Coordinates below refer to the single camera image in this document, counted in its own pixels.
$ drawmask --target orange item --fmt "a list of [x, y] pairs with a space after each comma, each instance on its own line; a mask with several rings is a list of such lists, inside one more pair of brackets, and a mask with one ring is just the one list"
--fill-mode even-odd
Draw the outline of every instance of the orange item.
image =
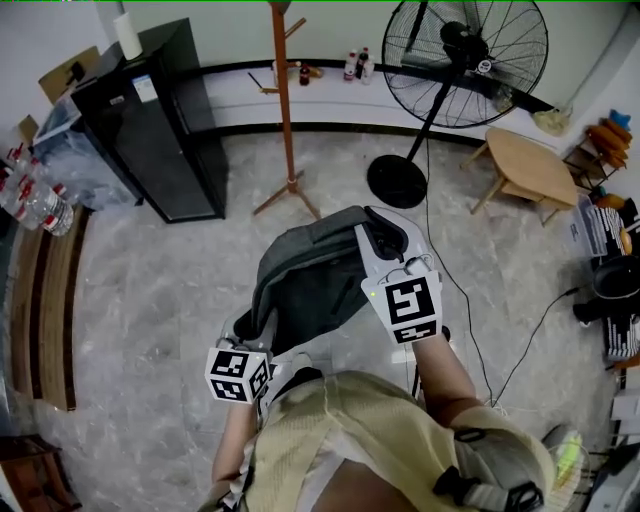
[[622, 160], [621, 158], [618, 158], [612, 153], [605, 152], [602, 155], [602, 159], [614, 169], [620, 169], [620, 167], [624, 167], [625, 169], [627, 168], [627, 164], [624, 163], [624, 160]]
[[632, 245], [631, 245], [631, 237], [627, 230], [622, 228], [620, 230], [620, 241], [622, 242], [622, 248], [624, 249], [625, 254], [631, 254]]
[[631, 139], [633, 139], [633, 135], [631, 135], [627, 130], [625, 130], [622, 126], [612, 121], [611, 119], [605, 119], [602, 124], [609, 128], [609, 130], [615, 133], [627, 144], [629, 144], [629, 142], [631, 142]]
[[624, 207], [624, 199], [615, 194], [607, 194], [596, 201], [598, 208], [613, 208], [614, 210], [620, 210]]
[[589, 126], [587, 134], [596, 145], [604, 149], [629, 149], [629, 144], [624, 142], [614, 132], [604, 126]]

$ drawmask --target label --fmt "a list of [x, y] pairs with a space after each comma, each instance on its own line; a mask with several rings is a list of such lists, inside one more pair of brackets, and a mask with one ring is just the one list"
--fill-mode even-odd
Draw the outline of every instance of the label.
[[158, 93], [156, 92], [149, 75], [142, 75], [138, 78], [134, 78], [131, 80], [131, 83], [136, 88], [136, 92], [138, 93], [138, 97], [142, 103], [158, 99]]
[[44, 221], [44, 227], [47, 230], [51, 231], [58, 225], [58, 222], [60, 222], [60, 219], [58, 219], [57, 217], [54, 217], [53, 215], [48, 215]]
[[478, 73], [487, 73], [491, 70], [491, 61], [488, 59], [478, 62]]
[[67, 193], [67, 187], [65, 187], [62, 183], [58, 183], [55, 187], [53, 187], [53, 191], [60, 197], [62, 197]]
[[27, 216], [27, 210], [22, 205], [16, 212], [16, 220], [22, 221]]

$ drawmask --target backpack buckle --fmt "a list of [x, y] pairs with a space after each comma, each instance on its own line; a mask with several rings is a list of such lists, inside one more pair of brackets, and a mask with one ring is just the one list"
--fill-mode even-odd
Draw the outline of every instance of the backpack buckle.
[[542, 491], [533, 482], [509, 490], [505, 512], [533, 512], [544, 505]]

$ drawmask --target fan base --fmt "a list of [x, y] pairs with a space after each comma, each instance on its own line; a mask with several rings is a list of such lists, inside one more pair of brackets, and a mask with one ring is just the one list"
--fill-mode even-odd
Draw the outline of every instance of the fan base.
[[367, 183], [371, 192], [394, 208], [418, 206], [427, 193], [427, 180], [420, 168], [401, 156], [379, 156], [369, 166]]

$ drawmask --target wooden table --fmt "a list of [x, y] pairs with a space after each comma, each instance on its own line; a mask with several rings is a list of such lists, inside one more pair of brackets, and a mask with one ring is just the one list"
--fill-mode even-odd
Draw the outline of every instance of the wooden table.
[[578, 192], [564, 162], [547, 148], [520, 135], [490, 128], [486, 140], [464, 162], [465, 169], [487, 149], [491, 152], [498, 179], [471, 210], [475, 214], [500, 191], [524, 197], [554, 209], [542, 225], [546, 226], [560, 210], [570, 210], [578, 202]]

